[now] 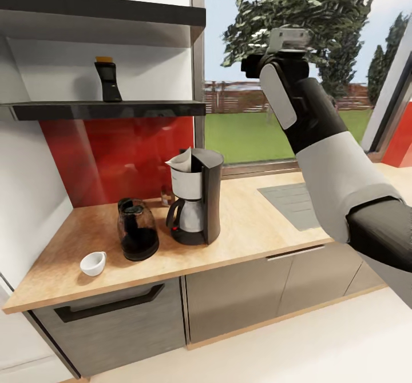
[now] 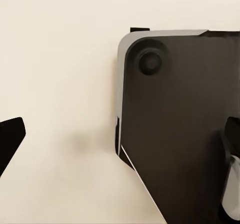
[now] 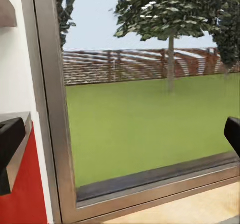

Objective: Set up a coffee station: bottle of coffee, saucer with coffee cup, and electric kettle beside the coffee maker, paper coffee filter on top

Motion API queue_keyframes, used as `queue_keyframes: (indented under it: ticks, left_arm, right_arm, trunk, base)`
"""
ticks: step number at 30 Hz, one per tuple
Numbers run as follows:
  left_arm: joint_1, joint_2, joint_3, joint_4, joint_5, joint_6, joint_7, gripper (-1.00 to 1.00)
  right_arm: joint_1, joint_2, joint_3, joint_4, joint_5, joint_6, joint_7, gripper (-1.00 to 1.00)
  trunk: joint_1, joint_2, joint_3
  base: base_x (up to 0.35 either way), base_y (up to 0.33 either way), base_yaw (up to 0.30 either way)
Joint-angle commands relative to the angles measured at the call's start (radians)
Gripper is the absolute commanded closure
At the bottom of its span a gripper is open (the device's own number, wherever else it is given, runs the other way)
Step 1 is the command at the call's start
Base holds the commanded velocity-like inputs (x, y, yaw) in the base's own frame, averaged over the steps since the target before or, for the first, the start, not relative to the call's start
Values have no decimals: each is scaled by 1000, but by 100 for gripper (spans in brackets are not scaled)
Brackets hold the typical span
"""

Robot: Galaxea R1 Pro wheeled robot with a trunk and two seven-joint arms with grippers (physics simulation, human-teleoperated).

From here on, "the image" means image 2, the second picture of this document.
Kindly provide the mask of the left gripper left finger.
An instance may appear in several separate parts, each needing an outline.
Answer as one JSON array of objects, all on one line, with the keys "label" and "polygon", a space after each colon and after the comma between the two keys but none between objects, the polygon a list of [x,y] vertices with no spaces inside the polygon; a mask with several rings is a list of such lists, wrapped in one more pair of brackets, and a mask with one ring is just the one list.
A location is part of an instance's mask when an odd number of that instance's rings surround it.
[{"label": "left gripper left finger", "polygon": [[25,136],[26,129],[21,117],[0,123],[0,177]]}]

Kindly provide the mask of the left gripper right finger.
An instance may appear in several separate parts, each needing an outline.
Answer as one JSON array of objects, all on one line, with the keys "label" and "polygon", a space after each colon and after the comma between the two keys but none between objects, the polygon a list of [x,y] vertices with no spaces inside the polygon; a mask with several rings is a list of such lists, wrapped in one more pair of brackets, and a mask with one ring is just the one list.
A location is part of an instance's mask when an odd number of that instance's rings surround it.
[{"label": "left gripper right finger", "polygon": [[240,119],[235,117],[229,117],[227,119],[224,135],[233,146],[237,155],[240,156]]}]

